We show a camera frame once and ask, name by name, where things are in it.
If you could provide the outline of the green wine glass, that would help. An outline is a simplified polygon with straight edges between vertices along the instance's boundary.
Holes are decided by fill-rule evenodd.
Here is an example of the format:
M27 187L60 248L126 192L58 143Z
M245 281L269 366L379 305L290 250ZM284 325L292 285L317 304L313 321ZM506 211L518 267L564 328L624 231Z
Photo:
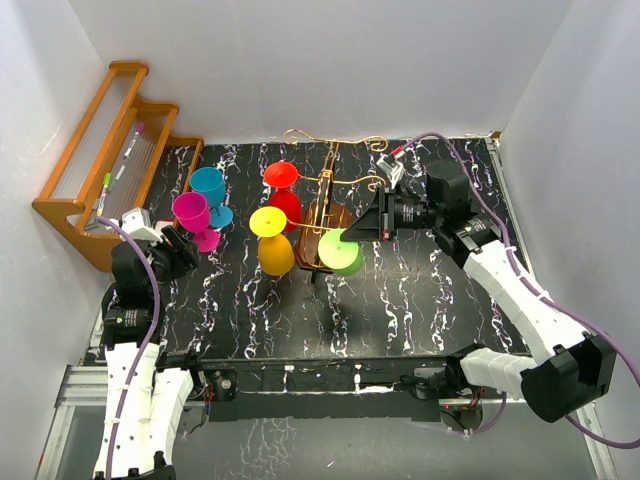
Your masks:
M317 253L321 262L337 275L349 276L357 273L364 255L358 242L343 241L343 228L326 231L320 238Z

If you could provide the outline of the magenta wine glass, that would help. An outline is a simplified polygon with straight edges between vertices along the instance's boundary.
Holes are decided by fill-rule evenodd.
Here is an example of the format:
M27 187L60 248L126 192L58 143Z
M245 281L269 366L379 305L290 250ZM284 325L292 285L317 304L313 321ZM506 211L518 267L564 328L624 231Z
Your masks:
M193 242L201 253L214 251L220 235L210 227L211 213L206 198L197 192L179 195L172 204L179 224L193 234Z

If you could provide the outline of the blue wine glass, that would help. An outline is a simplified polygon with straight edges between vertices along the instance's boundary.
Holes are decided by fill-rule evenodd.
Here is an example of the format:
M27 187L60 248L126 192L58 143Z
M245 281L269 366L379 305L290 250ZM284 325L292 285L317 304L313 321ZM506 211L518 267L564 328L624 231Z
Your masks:
M211 218L210 226L221 229L233 221L233 211L225 203L226 184L223 173L214 167L202 167L190 177L191 190L203 195L207 201Z

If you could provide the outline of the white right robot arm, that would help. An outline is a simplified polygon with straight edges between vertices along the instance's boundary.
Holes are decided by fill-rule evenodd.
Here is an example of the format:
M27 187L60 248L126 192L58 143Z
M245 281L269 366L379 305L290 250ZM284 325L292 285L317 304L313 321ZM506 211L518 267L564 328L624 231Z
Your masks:
M448 355L443 372L426 379L411 375L404 383L415 390L446 389L460 397L489 387L524 399L549 423L608 392L614 348L552 307L513 249L505 246L507 237L497 223L473 210L471 188L458 163L430 163L424 197L401 186L401 162L380 159L377 165L391 184L378 187L342 240L386 241L400 229L431 230L440 250L487 291L529 348L522 356L474 344Z

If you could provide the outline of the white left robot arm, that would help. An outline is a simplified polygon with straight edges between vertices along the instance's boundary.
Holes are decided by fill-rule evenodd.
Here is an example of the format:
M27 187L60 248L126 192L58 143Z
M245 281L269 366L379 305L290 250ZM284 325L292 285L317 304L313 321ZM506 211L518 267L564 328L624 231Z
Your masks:
M164 223L158 241L133 238L112 251L113 282L101 302L107 400L96 479L174 479L173 446L187 399L206 387L203 370L160 366L161 284L194 269L191 242Z

